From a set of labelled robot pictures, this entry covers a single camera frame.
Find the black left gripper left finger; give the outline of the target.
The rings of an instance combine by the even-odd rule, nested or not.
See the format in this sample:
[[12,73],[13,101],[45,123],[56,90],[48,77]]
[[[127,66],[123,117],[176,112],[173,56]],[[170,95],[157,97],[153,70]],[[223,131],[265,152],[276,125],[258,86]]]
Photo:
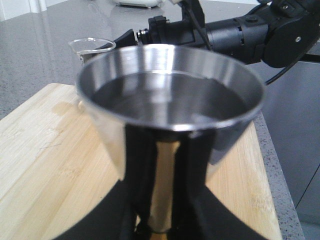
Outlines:
[[56,240],[133,240],[134,218],[124,182],[118,181],[82,220]]

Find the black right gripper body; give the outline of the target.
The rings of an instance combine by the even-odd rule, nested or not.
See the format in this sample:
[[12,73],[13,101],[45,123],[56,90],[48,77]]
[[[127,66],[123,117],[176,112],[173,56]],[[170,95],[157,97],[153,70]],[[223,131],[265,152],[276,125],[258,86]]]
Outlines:
[[169,44],[195,48],[209,48],[204,17],[184,16],[182,20],[170,22],[160,15],[148,19],[148,28],[136,33],[139,43]]

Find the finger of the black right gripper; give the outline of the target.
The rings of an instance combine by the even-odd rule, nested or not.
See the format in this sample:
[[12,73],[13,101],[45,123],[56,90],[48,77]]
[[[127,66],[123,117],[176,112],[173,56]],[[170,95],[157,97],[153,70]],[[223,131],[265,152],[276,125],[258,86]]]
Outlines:
[[135,32],[133,29],[129,29],[124,34],[122,34],[120,37],[115,39],[113,42],[115,43],[116,48],[123,48],[123,47],[137,45],[137,41],[135,38]]

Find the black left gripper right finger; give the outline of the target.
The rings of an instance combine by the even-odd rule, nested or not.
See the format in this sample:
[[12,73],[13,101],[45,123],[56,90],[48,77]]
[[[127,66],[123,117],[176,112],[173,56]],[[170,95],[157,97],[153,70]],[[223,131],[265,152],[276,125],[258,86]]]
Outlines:
[[264,240],[229,211],[207,188],[196,198],[183,189],[173,193],[171,240]]

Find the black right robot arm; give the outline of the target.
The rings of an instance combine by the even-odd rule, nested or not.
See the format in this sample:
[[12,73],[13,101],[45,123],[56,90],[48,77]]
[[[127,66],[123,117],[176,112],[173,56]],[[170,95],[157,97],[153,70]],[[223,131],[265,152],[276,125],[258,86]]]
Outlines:
[[137,44],[170,44],[204,48],[246,64],[260,61],[284,68],[299,61],[320,37],[317,0],[261,0],[247,14],[206,22],[197,0],[181,0],[182,19],[159,15],[148,28],[128,30],[115,40],[117,48]]

